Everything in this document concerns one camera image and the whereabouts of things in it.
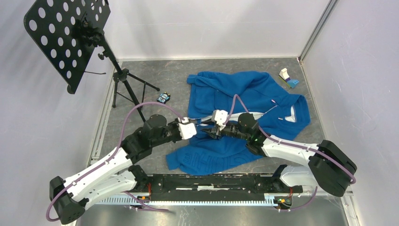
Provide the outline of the blue zip-up jacket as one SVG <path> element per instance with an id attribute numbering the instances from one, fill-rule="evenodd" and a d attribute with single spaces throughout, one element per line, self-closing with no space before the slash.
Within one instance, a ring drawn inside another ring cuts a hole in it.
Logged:
<path id="1" fill-rule="evenodd" d="M 200 72 L 189 75 L 188 117 L 200 120 L 214 110 L 259 113 L 259 125 L 269 134 L 293 140 L 311 122 L 307 100 L 285 91 L 266 72 Z M 166 156 L 169 170 L 208 175 L 258 160 L 246 142 L 233 137 L 212 139 L 199 127 L 188 145 Z"/>

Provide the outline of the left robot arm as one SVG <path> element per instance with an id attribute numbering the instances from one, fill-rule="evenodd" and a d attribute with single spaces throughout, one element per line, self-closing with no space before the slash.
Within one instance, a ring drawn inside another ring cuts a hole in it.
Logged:
<path id="1" fill-rule="evenodd" d="M 47 220 L 67 225 L 107 197 L 132 189 L 144 191 L 148 179 L 137 162 L 149 156 L 154 147 L 187 140 L 196 132 L 195 124 L 186 117 L 167 123 L 162 115 L 151 116 L 93 165 L 67 178 L 51 179 Z"/>

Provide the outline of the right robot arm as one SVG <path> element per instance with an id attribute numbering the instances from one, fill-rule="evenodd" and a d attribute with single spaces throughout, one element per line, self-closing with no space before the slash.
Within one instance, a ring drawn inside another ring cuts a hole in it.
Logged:
<path id="1" fill-rule="evenodd" d="M 354 184 L 356 164 L 332 141 L 319 144 L 289 141 L 263 132 L 251 113 L 241 113 L 236 122 L 227 122 L 227 112 L 216 110 L 201 124 L 213 139 L 233 137 L 246 142 L 246 148 L 254 155 L 285 159 L 297 163 L 297 167 L 281 166 L 272 178 L 272 187 L 284 192 L 294 186 L 317 186 L 336 197 L 342 197 Z"/>

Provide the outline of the small blue toy robot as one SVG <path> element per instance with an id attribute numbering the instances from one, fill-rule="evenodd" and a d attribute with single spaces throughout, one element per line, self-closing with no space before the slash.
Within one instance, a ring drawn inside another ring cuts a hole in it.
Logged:
<path id="1" fill-rule="evenodd" d="M 160 94 L 160 96 L 157 98 L 157 102 L 166 104 L 170 100 L 171 95 L 167 92 L 164 92 Z"/>

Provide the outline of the white blue toy block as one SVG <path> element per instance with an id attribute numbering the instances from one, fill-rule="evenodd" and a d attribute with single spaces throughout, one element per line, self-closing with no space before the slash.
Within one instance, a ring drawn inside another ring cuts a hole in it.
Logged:
<path id="1" fill-rule="evenodd" d="M 294 88 L 298 85 L 298 83 L 299 83 L 299 80 L 292 79 L 292 78 L 289 76 L 289 74 L 288 74 L 288 72 L 287 72 L 287 68 L 281 69 L 281 71 L 279 72 L 279 77 L 280 77 L 291 89 L 294 89 Z"/>

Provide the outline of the black perforated music stand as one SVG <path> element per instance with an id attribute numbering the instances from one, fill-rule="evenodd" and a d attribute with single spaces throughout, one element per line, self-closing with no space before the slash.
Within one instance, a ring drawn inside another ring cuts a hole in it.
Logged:
<path id="1" fill-rule="evenodd" d="M 119 95 L 118 83 L 126 87 L 127 99 L 139 105 L 128 77 L 143 83 L 144 87 L 160 89 L 119 66 L 108 44 L 104 27 L 111 13 L 106 0 L 37 0 L 24 16 L 24 26 L 47 59 L 67 83 L 67 92 L 75 94 L 96 47 L 101 60 L 109 58 L 116 72 L 114 98 Z"/>

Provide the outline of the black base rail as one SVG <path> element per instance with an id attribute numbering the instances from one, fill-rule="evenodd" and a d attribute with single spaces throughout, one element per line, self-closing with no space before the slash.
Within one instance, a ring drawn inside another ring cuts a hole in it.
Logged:
<path id="1" fill-rule="evenodd" d="M 302 193 L 268 174 L 153 174 L 133 192 L 150 194 L 152 201 L 262 201 L 264 194 Z"/>

